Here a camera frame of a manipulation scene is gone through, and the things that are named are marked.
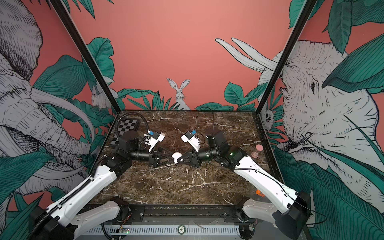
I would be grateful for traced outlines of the white earbuds charging case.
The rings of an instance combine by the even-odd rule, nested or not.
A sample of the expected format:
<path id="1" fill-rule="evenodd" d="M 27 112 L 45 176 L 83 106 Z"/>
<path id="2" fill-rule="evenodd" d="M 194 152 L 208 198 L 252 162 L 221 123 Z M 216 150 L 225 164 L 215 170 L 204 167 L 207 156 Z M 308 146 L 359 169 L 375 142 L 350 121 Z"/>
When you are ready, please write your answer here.
<path id="1" fill-rule="evenodd" d="M 175 152 L 172 154 L 172 158 L 174 159 L 174 163 L 175 164 L 178 164 L 178 159 L 182 157 L 183 154 L 179 153 L 179 152 Z"/>

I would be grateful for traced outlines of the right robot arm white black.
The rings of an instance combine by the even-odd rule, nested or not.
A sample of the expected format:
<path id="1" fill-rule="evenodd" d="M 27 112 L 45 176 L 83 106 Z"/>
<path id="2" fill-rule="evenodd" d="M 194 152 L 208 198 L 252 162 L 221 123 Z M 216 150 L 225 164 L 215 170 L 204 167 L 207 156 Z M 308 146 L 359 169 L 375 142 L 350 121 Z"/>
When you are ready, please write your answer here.
<path id="1" fill-rule="evenodd" d="M 249 137 L 259 137 L 262 130 L 257 123 L 254 113 L 248 112 L 220 112 L 220 118 L 225 120 L 225 126 L 240 130 L 237 136 L 233 132 L 221 130 L 217 117 L 213 116 L 206 123 L 205 130 L 199 129 L 198 119 L 202 112 L 179 112 L 178 123 L 188 125 L 188 131 L 182 135 L 182 140 L 191 145 L 191 149 L 184 154 L 174 153 L 177 164 L 200 168 L 203 163 L 217 162 L 215 168 L 227 173 L 236 174 L 253 185 L 264 194 L 267 202 L 254 198 L 245 198 L 236 207 L 235 219 L 247 223 L 266 221 L 274 224 L 285 236 L 297 240 L 301 231 L 308 227 L 306 223 L 310 217 L 316 215 L 311 210 L 311 197 L 308 192 L 297 192 L 284 185 L 281 177 L 275 178 L 265 171 L 238 143 Z"/>

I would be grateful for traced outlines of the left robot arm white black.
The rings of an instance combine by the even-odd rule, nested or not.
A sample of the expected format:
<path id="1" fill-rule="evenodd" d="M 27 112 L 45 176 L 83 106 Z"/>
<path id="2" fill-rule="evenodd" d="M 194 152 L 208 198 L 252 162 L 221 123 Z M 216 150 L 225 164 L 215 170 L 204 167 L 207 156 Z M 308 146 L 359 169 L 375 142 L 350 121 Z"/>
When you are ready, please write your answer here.
<path id="1" fill-rule="evenodd" d="M 125 205 L 125 201 L 118 198 L 83 214 L 79 212 L 102 189 L 130 168 L 133 160 L 152 163 L 163 157 L 173 161 L 170 154 L 155 151 L 156 144 L 164 140 L 165 134 L 152 131 L 143 115 L 135 114 L 146 126 L 147 132 L 142 141 L 150 147 L 149 149 L 141 147 L 135 131 L 120 133 L 119 125 L 129 115 L 129 113 L 121 115 L 115 124 L 116 136 L 119 139 L 115 153 L 99 158 L 90 175 L 61 199 L 46 209 L 37 207 L 31 212 L 27 236 L 29 240 L 74 240 L 83 232 L 114 219 Z"/>

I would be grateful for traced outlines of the black white checkerboard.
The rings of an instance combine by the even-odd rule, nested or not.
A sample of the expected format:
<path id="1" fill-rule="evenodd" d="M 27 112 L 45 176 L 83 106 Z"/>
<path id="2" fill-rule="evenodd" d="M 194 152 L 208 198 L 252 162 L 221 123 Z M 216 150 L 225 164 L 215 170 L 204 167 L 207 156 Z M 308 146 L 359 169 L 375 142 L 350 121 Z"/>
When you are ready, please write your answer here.
<path id="1" fill-rule="evenodd" d="M 124 119 L 121 121 L 118 127 L 119 135 L 123 135 L 128 131 L 137 131 L 140 126 L 140 121 L 138 119 Z M 112 138 L 110 146 L 117 146 L 119 144 L 119 138 L 115 134 Z"/>

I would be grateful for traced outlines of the pink hourglass timer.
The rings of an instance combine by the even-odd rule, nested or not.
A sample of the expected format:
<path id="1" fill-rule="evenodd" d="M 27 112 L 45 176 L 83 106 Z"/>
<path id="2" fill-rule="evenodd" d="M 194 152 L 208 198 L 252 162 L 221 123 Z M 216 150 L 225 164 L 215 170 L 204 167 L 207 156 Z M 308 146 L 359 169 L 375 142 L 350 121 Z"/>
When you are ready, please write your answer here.
<path id="1" fill-rule="evenodd" d="M 264 147 L 260 144 L 257 144 L 256 149 L 251 153 L 252 158 L 257 159 L 263 150 L 264 150 Z"/>

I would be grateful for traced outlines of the small orange toy car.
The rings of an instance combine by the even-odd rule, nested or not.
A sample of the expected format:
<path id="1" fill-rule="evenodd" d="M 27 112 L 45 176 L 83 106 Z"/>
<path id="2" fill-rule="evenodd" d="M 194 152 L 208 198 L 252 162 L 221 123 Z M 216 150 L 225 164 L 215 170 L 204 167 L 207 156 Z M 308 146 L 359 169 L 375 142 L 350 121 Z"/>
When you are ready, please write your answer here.
<path id="1" fill-rule="evenodd" d="M 262 197 L 262 198 L 265 197 L 265 195 L 264 195 L 260 190 L 257 190 L 257 191 L 256 191 L 256 195 L 258 195 L 258 196 L 260 196 L 260 197 Z"/>

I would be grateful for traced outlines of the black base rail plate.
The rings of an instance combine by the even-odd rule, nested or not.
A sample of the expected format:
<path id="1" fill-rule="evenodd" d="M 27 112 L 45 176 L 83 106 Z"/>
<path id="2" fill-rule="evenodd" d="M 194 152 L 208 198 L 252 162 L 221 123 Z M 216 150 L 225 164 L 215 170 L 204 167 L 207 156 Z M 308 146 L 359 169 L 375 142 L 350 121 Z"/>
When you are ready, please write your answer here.
<path id="1" fill-rule="evenodd" d="M 222 218 L 225 223 L 246 224 L 264 221 L 275 224 L 278 229 L 294 230 L 306 223 L 305 216 L 295 205 L 288 210 L 278 210 L 274 204 L 245 199 L 236 205 L 129 205 L 123 206 L 117 223 L 142 223 L 145 217 L 155 218 Z"/>

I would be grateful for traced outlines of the black metal frame post left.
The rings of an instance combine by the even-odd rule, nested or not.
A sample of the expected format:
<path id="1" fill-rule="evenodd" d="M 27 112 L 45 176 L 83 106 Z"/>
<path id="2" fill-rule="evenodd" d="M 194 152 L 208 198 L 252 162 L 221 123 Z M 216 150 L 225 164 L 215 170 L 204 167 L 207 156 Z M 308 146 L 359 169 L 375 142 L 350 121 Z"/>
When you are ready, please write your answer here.
<path id="1" fill-rule="evenodd" d="M 84 58 L 85 62 L 87 63 L 88 67 L 90 68 L 92 74 L 98 81 L 98 83 L 101 85 L 101 88 L 103 89 L 104 93 L 106 94 L 107 99 L 112 104 L 113 110 L 119 114 L 121 112 L 121 108 L 119 107 L 117 101 L 115 100 L 115 97 L 112 95 L 109 86 L 104 80 L 104 77 L 102 75 L 101 70 L 99 69 L 98 65 L 96 64 L 95 59 L 93 58 L 92 54 L 90 53 L 84 39 L 82 38 L 81 34 L 79 33 L 76 25 L 74 24 L 65 4 L 62 1 L 52 1 L 50 0 L 50 3 L 52 4 L 53 8 L 55 9 L 55 12 L 59 16 L 60 20 L 62 21 L 63 25 L 65 26 L 66 30 L 70 34 L 72 40 L 74 41 L 75 45 L 77 46 L 77 49 L 81 53 L 82 57 Z"/>

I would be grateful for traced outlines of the black metal frame post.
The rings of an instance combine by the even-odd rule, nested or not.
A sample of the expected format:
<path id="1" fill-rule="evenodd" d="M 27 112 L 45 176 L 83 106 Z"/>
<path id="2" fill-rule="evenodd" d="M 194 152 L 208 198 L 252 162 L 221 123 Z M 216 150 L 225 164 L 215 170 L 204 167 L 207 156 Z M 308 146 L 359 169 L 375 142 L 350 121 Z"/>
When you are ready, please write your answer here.
<path id="1" fill-rule="evenodd" d="M 280 74 L 282 73 L 282 70 L 284 68 L 285 63 L 287 62 L 288 57 L 292 53 L 292 50 L 303 30 L 305 27 L 305 24 L 316 4 L 316 0 L 307 0 L 305 1 L 304 6 L 302 7 L 302 10 L 300 12 L 300 15 L 297 19 L 297 22 L 295 23 L 294 29 L 291 32 L 290 38 L 282 52 L 282 55 L 278 61 L 278 64 L 273 71 L 272 77 L 266 87 L 266 90 L 263 94 L 263 97 L 261 101 L 259 102 L 258 108 L 256 109 L 256 115 L 259 115 L 268 99 L 269 94 L 272 92 L 273 87 L 276 83 L 276 81 L 279 79 Z"/>
<path id="2" fill-rule="evenodd" d="M 53 8 L 55 9 L 55 12 L 59 16 L 60 20 L 62 21 L 63 25 L 65 26 L 66 30 L 70 34 L 72 40 L 74 41 L 75 45 L 77 46 L 77 49 L 81 53 L 82 57 L 84 58 L 85 62 L 87 63 L 88 67 L 90 68 L 92 74 L 98 81 L 98 83 L 101 85 L 101 88 L 103 89 L 104 93 L 106 94 L 107 99 L 112 104 L 113 110 L 119 114 L 121 112 L 121 108 L 119 107 L 117 101 L 115 100 L 115 97 L 112 95 L 109 86 L 104 80 L 104 77 L 102 75 L 101 70 L 99 69 L 98 65 L 96 64 L 95 59 L 93 58 L 92 54 L 90 53 L 84 39 L 82 38 L 81 34 L 79 33 L 76 25 L 74 24 L 65 4 L 62 1 L 52 1 L 50 0 L 50 3 L 52 4 Z"/>

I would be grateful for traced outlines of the black metal frame post right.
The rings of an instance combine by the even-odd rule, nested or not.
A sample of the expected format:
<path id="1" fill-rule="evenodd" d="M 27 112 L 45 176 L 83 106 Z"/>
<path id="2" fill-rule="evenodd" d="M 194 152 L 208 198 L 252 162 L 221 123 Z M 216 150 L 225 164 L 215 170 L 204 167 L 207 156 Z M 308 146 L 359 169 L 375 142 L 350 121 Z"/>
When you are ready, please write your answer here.
<path id="1" fill-rule="evenodd" d="M 261 101 L 259 102 L 258 108 L 256 109 L 256 115 L 259 115 L 268 99 L 269 94 L 272 92 L 273 87 L 276 83 L 276 81 L 279 79 L 280 74 L 282 73 L 282 70 L 284 68 L 285 63 L 287 62 L 288 57 L 292 53 L 292 50 L 303 30 L 305 27 L 305 24 L 316 4 L 316 0 L 307 0 L 305 1 L 304 6 L 302 7 L 302 10 L 300 12 L 300 15 L 297 19 L 297 22 L 295 23 L 294 29 L 291 32 L 290 38 L 282 52 L 282 55 L 278 61 L 278 64 L 273 71 L 272 77 L 266 87 L 266 90 L 263 94 L 263 97 Z"/>

